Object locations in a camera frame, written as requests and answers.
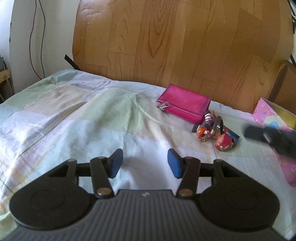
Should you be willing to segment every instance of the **ribbed black surface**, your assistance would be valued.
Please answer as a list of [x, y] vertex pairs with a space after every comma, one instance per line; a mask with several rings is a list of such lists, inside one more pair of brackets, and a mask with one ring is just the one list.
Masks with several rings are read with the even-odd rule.
[[165, 191], [121, 190], [112, 199], [98, 200], [79, 222], [54, 231], [17, 228], [5, 241], [97, 240], [249, 240], [283, 241], [272, 229], [237, 233], [205, 219], [193, 201]]

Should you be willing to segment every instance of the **wooden headboard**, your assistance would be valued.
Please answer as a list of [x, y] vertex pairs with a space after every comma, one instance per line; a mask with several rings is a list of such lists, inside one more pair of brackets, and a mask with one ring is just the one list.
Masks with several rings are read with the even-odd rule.
[[247, 112], [292, 49], [287, 0], [81, 0], [73, 39], [86, 72], [173, 83]]

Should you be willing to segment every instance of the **wooden shelf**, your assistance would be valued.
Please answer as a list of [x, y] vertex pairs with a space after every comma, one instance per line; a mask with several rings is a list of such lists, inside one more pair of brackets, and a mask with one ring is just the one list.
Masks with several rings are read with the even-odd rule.
[[10, 78], [10, 71], [9, 69], [3, 70], [0, 72], [0, 83], [5, 81], [6, 79]]

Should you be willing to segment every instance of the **bedsheet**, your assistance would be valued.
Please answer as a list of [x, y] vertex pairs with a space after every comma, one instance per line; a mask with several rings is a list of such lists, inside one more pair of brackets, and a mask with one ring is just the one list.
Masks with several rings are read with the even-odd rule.
[[[144, 83], [63, 70], [17, 93], [0, 105], [0, 238], [16, 226], [9, 213], [13, 193], [69, 158], [78, 163], [110, 156], [123, 149], [117, 177], [119, 189], [177, 190], [167, 151], [194, 156], [204, 163], [223, 159], [271, 189], [280, 200], [274, 228], [290, 238], [296, 231], [296, 189], [286, 182], [273, 150], [242, 137], [242, 127], [254, 123], [249, 113], [211, 102], [226, 126], [241, 136], [238, 146], [219, 152], [211, 141], [201, 143], [192, 124], [156, 108], [164, 88]], [[90, 178], [80, 186], [92, 192]], [[202, 177], [198, 192], [210, 186]]]

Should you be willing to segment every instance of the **toy figure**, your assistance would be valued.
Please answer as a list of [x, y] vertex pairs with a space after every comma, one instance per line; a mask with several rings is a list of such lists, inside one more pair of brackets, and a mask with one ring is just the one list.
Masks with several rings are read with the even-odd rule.
[[224, 130], [223, 134], [217, 132], [214, 139], [216, 139], [215, 147], [219, 151], [227, 151], [231, 148], [236, 147], [237, 140], [226, 134], [228, 130]]
[[219, 151], [227, 151], [236, 146], [237, 140], [226, 134], [227, 129], [223, 131], [223, 120], [221, 116], [215, 116], [214, 119], [208, 110], [205, 111], [204, 116], [205, 121], [196, 130], [196, 134], [201, 142], [216, 139], [215, 147]]

